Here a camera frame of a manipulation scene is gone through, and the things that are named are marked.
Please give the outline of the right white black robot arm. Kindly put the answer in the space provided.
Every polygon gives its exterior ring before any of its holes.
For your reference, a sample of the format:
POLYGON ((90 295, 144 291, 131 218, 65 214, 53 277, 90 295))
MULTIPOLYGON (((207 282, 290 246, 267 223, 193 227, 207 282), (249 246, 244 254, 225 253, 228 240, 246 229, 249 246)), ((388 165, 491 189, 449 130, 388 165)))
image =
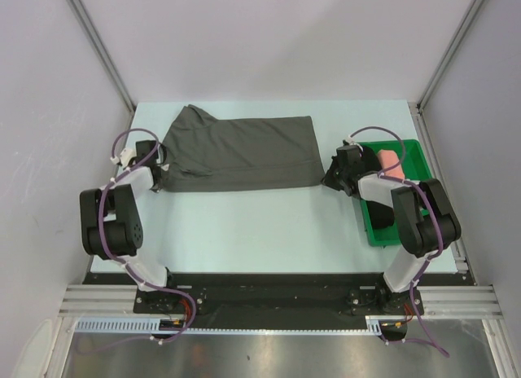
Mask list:
POLYGON ((462 228, 441 182, 395 178, 371 170, 366 153, 354 142, 336 149, 322 184, 347 196, 375 202, 394 215, 401 248, 375 286, 375 304, 385 314, 396 313, 414 300, 414 288, 430 265, 462 228))

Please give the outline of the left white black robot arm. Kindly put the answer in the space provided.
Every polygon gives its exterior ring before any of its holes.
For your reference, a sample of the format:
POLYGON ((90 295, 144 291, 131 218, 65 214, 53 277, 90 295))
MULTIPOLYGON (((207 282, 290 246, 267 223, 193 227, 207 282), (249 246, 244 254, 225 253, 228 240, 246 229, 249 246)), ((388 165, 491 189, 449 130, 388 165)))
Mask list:
POLYGON ((153 292, 151 302, 160 311, 175 310, 180 293, 167 285, 169 270, 156 259, 143 257, 139 249, 144 229, 138 199, 160 190, 164 171, 164 146, 142 140, 112 157, 122 174, 103 187, 85 190, 79 196, 81 242, 85 252, 116 263, 143 292, 153 292))

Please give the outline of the grey t shirt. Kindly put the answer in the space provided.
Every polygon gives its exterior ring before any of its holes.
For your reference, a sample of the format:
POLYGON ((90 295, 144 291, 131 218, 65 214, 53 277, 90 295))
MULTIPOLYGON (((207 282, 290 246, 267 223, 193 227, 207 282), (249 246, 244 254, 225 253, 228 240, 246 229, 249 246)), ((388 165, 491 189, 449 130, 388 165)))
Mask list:
POLYGON ((162 145, 170 192, 314 187, 325 174, 310 116, 219 120, 189 104, 162 145))

